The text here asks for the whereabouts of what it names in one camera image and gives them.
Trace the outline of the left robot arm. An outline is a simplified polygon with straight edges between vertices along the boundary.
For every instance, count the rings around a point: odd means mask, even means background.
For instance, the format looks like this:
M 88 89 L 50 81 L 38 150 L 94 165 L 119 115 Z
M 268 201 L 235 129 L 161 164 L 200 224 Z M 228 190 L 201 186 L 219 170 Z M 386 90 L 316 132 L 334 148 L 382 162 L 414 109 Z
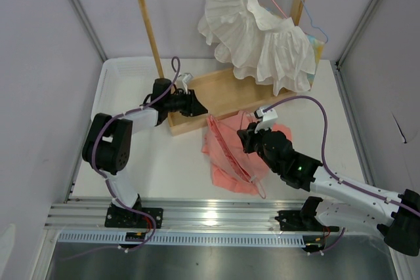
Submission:
M 103 177 L 112 196 L 105 226 L 107 228 L 161 227 L 163 210 L 143 208 L 140 195 L 131 184 L 126 165 L 131 151 L 132 135 L 160 125 L 169 113 L 185 117 L 208 113 L 191 89 L 176 88 L 164 78 L 154 81 L 152 93 L 141 108 L 115 117 L 95 115 L 82 149 L 82 158 Z

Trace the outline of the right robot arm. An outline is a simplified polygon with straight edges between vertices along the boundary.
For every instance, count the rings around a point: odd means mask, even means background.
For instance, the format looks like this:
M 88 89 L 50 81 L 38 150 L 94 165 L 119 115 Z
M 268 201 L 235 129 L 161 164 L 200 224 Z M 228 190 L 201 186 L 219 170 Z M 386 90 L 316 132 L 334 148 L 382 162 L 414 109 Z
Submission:
M 313 192 L 300 213 L 301 225 L 314 230 L 337 226 L 383 237 L 390 248 L 419 255 L 419 194 L 388 191 L 332 172 L 326 164 L 293 149 L 286 135 L 250 123 L 237 135 L 245 153 L 256 153 L 288 186 Z

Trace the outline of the wooden clothes rack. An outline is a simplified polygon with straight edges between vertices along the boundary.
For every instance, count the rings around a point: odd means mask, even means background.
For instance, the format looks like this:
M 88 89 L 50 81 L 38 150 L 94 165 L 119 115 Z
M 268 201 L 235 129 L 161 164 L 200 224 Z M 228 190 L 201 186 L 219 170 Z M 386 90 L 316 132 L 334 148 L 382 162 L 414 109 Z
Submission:
M 162 78 L 165 75 L 146 0 L 137 1 L 144 20 L 157 73 Z M 240 110 L 255 110 L 271 101 L 276 102 L 296 95 L 294 92 L 282 89 L 278 96 L 274 96 L 268 85 L 257 85 L 250 78 L 236 79 L 232 66 L 221 64 L 215 59 L 193 60 L 186 67 L 186 71 L 194 75 L 188 87 L 196 91 L 199 100 L 207 106 L 211 114 L 219 119 L 233 116 Z

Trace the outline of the white plastic basket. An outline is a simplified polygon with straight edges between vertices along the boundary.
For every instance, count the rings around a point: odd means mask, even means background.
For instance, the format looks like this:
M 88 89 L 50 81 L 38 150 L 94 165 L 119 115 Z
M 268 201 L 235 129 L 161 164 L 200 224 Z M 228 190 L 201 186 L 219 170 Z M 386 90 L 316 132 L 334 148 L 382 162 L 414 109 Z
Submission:
M 91 117 L 115 116 L 139 107 L 152 92 L 158 71 L 152 57 L 112 58 L 102 65 Z

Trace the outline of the white ruffled dress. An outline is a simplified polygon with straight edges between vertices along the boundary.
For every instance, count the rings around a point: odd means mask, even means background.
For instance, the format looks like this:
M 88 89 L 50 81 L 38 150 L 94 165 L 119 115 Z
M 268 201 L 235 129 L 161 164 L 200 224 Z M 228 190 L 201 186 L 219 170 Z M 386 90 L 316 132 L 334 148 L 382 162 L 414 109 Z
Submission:
M 252 77 L 258 85 L 310 90 L 317 63 L 309 36 L 291 18 L 281 18 L 258 0 L 205 0 L 199 33 L 215 47 L 214 57 L 231 63 L 236 79 Z

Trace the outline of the colourful pastel garment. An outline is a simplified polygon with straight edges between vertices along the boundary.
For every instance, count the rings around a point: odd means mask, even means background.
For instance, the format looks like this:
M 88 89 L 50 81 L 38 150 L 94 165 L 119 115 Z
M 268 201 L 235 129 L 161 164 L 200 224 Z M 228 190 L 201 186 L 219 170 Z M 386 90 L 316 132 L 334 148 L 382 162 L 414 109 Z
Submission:
M 315 36 L 313 35 L 306 35 L 310 44 L 312 45 L 313 51 L 314 51 L 314 59 L 315 59 L 315 72 L 313 74 L 307 74 L 307 78 L 308 78 L 308 82 L 310 84 L 310 86 L 313 86 L 313 82 L 316 76 L 316 72 L 318 70 L 318 64 L 321 60 L 322 57 L 322 53 L 324 50 L 324 46 L 325 43 L 317 38 L 315 38 Z

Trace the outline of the aluminium mounting rail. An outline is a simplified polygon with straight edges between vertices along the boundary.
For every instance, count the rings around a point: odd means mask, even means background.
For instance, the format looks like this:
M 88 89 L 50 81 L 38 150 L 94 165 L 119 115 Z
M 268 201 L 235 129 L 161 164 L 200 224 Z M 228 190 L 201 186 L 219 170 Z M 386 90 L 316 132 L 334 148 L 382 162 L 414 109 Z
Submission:
M 274 217 L 280 210 L 299 210 L 304 201 L 156 199 L 142 200 L 144 207 L 162 208 L 159 232 L 278 233 Z M 104 230 L 109 199 L 71 199 L 51 206 L 44 228 Z

